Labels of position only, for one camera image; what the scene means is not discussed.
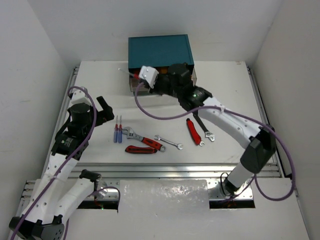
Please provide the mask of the red handled adjustable wrench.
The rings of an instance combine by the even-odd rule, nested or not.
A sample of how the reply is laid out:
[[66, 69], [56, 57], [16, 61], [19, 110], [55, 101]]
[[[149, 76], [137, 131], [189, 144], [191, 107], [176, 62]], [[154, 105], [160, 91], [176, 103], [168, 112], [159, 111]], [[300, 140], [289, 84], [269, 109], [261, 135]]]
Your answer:
[[124, 127], [122, 129], [122, 133], [125, 134], [127, 136], [128, 139], [134, 139], [134, 140], [137, 140], [139, 142], [142, 142], [144, 143], [145, 145], [153, 148], [153, 149], [156, 149], [160, 152], [165, 152], [166, 151], [166, 147], [162, 144], [160, 144], [159, 142], [153, 140], [153, 139], [150, 139], [150, 138], [147, 138], [147, 137], [144, 137], [144, 136], [141, 136], [141, 135], [138, 135], [136, 134], [133, 129], [131, 127]]

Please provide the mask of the black handled adjustable wrench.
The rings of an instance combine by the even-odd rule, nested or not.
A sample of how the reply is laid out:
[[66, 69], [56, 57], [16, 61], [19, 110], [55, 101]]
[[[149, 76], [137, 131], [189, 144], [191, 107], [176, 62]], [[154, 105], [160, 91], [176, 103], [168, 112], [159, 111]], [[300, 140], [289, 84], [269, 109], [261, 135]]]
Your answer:
[[205, 124], [200, 119], [200, 117], [197, 114], [193, 114], [193, 117], [195, 118], [195, 120], [197, 121], [201, 129], [203, 130], [205, 138], [209, 139], [211, 142], [214, 142], [215, 135], [206, 128]]

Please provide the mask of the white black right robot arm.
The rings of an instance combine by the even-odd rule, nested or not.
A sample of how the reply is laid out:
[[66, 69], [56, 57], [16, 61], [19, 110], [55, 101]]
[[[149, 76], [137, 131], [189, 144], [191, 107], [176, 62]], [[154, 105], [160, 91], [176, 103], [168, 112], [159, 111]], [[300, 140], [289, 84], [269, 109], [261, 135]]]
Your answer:
[[167, 73], [159, 73], [148, 66], [139, 75], [148, 83], [150, 92], [177, 98], [186, 111], [196, 109], [197, 116], [219, 127], [243, 147], [240, 162], [219, 184], [223, 197], [234, 196], [243, 183], [258, 174], [274, 155], [276, 140], [271, 134], [272, 128], [228, 113], [209, 91], [194, 85], [187, 64], [173, 64]]

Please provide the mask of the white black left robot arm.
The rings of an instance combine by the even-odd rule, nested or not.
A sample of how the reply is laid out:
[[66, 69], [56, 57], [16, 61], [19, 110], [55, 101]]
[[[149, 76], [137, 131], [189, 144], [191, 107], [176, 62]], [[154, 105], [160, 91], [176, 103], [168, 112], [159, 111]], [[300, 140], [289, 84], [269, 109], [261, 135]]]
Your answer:
[[27, 207], [14, 216], [9, 228], [11, 238], [22, 240], [62, 240], [70, 216], [91, 193], [96, 191], [100, 174], [84, 169], [73, 187], [61, 195], [65, 183], [78, 164], [95, 127], [114, 119], [113, 109], [102, 96], [97, 97], [98, 111], [90, 98], [74, 93], [68, 118], [56, 133], [49, 162]]

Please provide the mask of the blue red precision screwdriver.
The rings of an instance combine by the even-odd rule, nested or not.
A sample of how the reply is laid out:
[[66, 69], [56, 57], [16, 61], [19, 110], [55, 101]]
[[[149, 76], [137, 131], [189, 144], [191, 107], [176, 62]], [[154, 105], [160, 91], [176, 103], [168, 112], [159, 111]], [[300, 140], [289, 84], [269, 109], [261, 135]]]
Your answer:
[[118, 142], [118, 115], [115, 118], [115, 127], [114, 127], [114, 133], [113, 133], [113, 142]]

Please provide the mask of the red black utility knife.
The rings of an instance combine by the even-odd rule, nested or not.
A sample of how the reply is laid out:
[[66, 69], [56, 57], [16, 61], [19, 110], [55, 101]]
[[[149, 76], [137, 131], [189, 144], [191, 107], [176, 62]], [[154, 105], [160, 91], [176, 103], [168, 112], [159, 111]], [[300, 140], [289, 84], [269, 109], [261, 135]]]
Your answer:
[[155, 154], [158, 150], [152, 147], [139, 147], [129, 145], [126, 147], [125, 152], [130, 154]]

